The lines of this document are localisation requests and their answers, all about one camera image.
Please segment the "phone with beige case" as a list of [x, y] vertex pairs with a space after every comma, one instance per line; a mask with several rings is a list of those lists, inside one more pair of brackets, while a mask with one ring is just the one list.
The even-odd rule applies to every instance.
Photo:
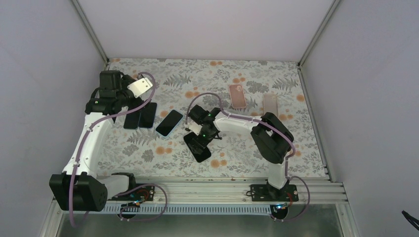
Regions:
[[126, 114], [126, 118], [123, 124], [124, 129], [135, 130], [139, 127], [139, 121], [141, 117], [141, 111], [137, 110], [135, 112]]

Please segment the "dark blue phone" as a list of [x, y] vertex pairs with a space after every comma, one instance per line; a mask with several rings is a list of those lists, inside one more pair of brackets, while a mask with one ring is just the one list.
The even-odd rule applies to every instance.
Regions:
[[154, 125], [157, 103], [150, 102], [142, 110], [139, 118], [139, 128], [152, 128]]

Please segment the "pink phone case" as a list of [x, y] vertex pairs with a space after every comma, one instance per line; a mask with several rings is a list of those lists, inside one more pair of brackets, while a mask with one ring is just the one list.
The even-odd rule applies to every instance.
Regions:
[[228, 86], [231, 105], [234, 109], [243, 109], [247, 106], [243, 87], [240, 84], [232, 84]]

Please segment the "beige phone case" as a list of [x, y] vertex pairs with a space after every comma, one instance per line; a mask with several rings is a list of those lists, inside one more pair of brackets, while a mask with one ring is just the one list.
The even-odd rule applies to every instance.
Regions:
[[278, 117], [278, 98], [276, 94], [264, 93], [263, 94], [263, 113], [272, 113]]

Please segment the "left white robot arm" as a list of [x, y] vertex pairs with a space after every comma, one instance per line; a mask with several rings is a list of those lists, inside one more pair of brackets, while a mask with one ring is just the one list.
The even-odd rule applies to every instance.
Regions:
[[146, 107], [156, 91], [155, 84], [148, 72], [140, 72], [136, 78], [117, 70], [100, 72], [99, 87], [85, 106], [84, 125], [76, 148], [63, 171], [49, 180], [62, 210], [98, 212], [113, 197], [120, 195], [130, 200], [137, 195], [132, 173], [117, 172], [98, 180], [98, 162], [105, 137], [116, 118]]

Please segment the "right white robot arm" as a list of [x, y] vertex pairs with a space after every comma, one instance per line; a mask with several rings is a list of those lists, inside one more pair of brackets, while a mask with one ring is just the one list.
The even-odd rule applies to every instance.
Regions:
[[287, 195], [290, 183], [288, 158], [295, 151], [292, 133], [271, 112], [261, 117], [241, 116], [221, 108], [211, 111], [195, 105], [188, 113], [184, 142], [199, 163], [209, 159], [208, 145], [220, 140], [221, 132], [250, 135], [261, 156], [268, 161], [268, 179], [261, 196], [280, 201]]

